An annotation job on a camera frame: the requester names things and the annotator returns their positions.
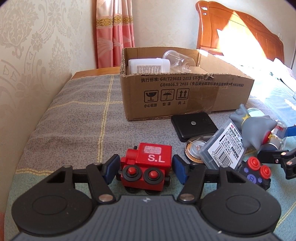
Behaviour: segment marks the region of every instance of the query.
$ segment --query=gray robot base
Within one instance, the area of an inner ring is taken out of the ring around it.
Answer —
[[[64,166],[33,186],[12,206],[20,231],[13,241],[280,241],[273,234],[281,214],[277,200],[229,167],[185,165],[175,155],[173,170],[184,185],[177,199],[116,199],[108,184],[119,163],[114,155],[85,169]],[[201,199],[207,182],[220,187]],[[87,183],[91,198],[75,189],[75,183]]]

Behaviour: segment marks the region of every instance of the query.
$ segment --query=pillow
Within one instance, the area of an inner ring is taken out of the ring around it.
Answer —
[[[293,71],[277,58],[273,61],[272,73],[274,73],[278,79],[281,79],[291,90],[296,91],[296,79]]]

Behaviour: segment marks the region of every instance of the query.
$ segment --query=black power bank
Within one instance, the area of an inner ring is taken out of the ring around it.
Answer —
[[[171,117],[171,121],[181,142],[186,142],[199,135],[214,134],[218,130],[205,112],[174,115]]]

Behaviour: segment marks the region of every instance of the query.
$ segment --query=gray bedspread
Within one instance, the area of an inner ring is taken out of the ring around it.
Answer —
[[[247,107],[259,108],[277,118],[257,98],[250,98]],[[210,117],[219,128],[230,113],[212,113]],[[9,194],[5,239],[11,240],[18,233],[11,217],[13,201],[37,182],[64,164],[70,164],[75,169],[85,168],[90,163],[104,163],[115,153],[124,156],[128,148],[140,142],[171,145],[172,154],[185,158],[185,143],[179,141],[170,119],[126,120],[119,75],[70,80],[55,97],[24,149]],[[292,146],[295,146],[294,139],[288,141],[288,148]],[[295,180],[285,180],[284,172],[277,165],[271,169],[272,183],[268,192],[282,206],[282,218],[275,233],[284,241],[293,241],[296,224],[291,222],[294,216],[290,215],[290,219],[289,214],[294,212],[296,205]],[[170,187],[165,188],[162,194],[176,196],[182,189],[176,177],[172,176]],[[77,185],[77,188],[89,194],[87,185]],[[126,194],[117,180],[113,180],[110,188],[117,197]],[[214,188],[214,184],[206,184],[203,195]]]

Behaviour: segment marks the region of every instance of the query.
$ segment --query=metal button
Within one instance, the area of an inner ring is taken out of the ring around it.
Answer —
[[[180,199],[185,202],[190,202],[194,199],[194,196],[190,193],[184,193],[180,195]]]
[[[102,194],[99,196],[101,202],[110,202],[113,200],[113,196],[110,194]]]

